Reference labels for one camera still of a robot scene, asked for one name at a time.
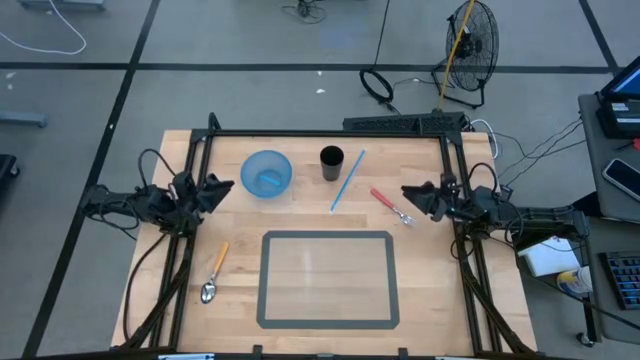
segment yellow pole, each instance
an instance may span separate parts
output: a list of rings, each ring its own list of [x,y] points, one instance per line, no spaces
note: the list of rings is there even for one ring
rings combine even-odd
[[[456,36],[456,41],[453,43],[453,48],[451,48],[451,53],[449,53],[449,59],[447,60],[447,68],[444,71],[444,85],[442,86],[442,91],[440,92],[440,101],[438,102],[438,110],[442,110],[442,105],[444,105],[444,93],[447,91],[447,84],[449,83],[449,70],[451,70],[451,63],[453,62],[453,55],[456,53],[456,49],[458,48],[458,43],[460,42],[460,38],[462,38],[462,32],[464,28],[467,26],[467,21],[469,21],[469,16],[471,16],[471,10],[473,9],[473,5],[476,0],[469,0],[469,6],[467,6],[467,12],[464,14],[464,20],[462,21],[462,26],[460,30],[458,30],[458,35]]]

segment black cup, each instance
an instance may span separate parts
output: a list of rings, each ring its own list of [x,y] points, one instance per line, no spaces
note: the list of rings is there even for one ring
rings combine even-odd
[[[337,146],[327,146],[320,152],[322,177],[327,181],[336,181],[340,177],[344,153]]]

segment smartphone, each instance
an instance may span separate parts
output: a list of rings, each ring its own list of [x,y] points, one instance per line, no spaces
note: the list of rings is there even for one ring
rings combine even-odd
[[[613,159],[602,176],[632,198],[640,201],[640,172],[620,159]]]

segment fan stand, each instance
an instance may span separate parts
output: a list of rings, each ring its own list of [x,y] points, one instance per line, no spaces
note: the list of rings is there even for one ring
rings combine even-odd
[[[436,76],[436,72],[440,68],[444,67],[444,65],[446,63],[447,63],[446,59],[442,60],[438,65],[436,65],[433,69],[431,69],[431,77],[433,77],[433,82],[436,84],[436,87],[438,88],[438,95],[442,95],[442,87],[440,86],[440,82],[438,81],[438,77]],[[480,89],[480,99],[481,99],[480,100],[480,104],[472,104],[472,103],[466,102],[464,100],[456,99],[456,98],[448,96],[448,95],[445,95],[444,98],[447,99],[447,100],[451,100],[453,102],[457,102],[458,104],[467,105],[470,108],[475,110],[475,109],[479,108],[480,106],[484,105],[484,84],[485,84],[485,81],[484,80],[478,80],[478,83],[479,83],[478,84],[479,85],[478,89]]]

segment keyboard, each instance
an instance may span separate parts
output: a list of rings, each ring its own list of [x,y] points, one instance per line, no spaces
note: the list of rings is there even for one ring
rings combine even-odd
[[[598,254],[622,310],[640,309],[640,252]]]
[[[342,128],[350,131],[444,132],[462,131],[468,125],[463,112],[346,118]]]

